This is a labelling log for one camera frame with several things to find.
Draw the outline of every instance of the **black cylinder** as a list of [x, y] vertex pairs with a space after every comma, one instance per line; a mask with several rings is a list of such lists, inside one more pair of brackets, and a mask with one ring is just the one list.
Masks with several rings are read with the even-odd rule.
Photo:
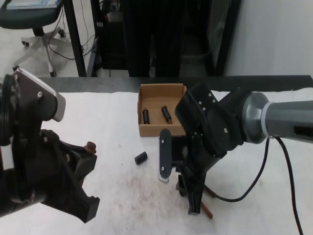
[[170, 112], [167, 110], [167, 107], [165, 105], [162, 106], [161, 110], [162, 110], [162, 113], [163, 113], [166, 121], [172, 120]]
[[137, 157], [135, 157], [135, 162], [137, 165], [140, 165], [147, 159], [148, 159], [147, 153], [143, 152], [143, 153], [139, 154]]
[[149, 111], [147, 109], [143, 109], [142, 115], [143, 115], [143, 123], [144, 124], [150, 124], [150, 121], [149, 121]]

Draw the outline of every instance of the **office chair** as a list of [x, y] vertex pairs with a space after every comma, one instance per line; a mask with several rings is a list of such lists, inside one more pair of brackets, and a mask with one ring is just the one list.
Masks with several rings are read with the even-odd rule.
[[65, 42], [54, 38], [57, 34], [65, 37], [64, 31], [57, 27], [56, 30], [44, 33], [43, 27], [57, 21], [62, 9], [62, 4], [57, 8], [50, 9], [26, 9], [26, 10], [7, 10], [8, 1], [0, 8], [0, 27], [7, 29], [33, 29], [35, 37], [22, 38], [22, 44], [29, 47], [26, 54], [13, 63], [13, 70], [19, 68], [19, 64], [31, 57], [39, 48], [45, 53], [45, 59], [49, 67], [51, 77], [56, 77], [48, 53], [48, 42], [55, 46], [71, 47], [70, 42]]

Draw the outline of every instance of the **white ring band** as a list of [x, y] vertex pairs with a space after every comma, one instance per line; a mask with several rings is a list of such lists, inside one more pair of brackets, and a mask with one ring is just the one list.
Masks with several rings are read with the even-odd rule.
[[262, 110], [262, 113], [261, 113], [261, 127], [262, 127], [262, 131], [264, 133], [264, 135], [267, 137], [267, 138], [270, 138], [270, 139], [273, 139], [272, 136], [269, 135], [267, 129], [266, 129], [266, 125], [265, 125], [265, 117], [266, 117], [266, 112], [269, 108], [269, 106], [272, 104], [273, 102], [268, 102], [266, 103], [266, 105], [264, 106], [263, 110]]

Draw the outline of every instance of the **black desk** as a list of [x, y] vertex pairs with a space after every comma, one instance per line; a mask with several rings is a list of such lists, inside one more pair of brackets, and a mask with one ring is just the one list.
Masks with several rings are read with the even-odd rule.
[[280, 92], [313, 87], [311, 76], [229, 76], [189, 78], [103, 78], [103, 77], [57, 77], [41, 78], [57, 92], [138, 92], [140, 84], [183, 83], [192, 87], [199, 81], [207, 81], [214, 91], [232, 91], [237, 87], [249, 91]]

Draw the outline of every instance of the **keyboard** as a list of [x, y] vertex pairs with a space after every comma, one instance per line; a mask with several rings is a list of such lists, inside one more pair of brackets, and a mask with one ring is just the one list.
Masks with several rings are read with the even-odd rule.
[[61, 0], [12, 0], [7, 10], [57, 8]]

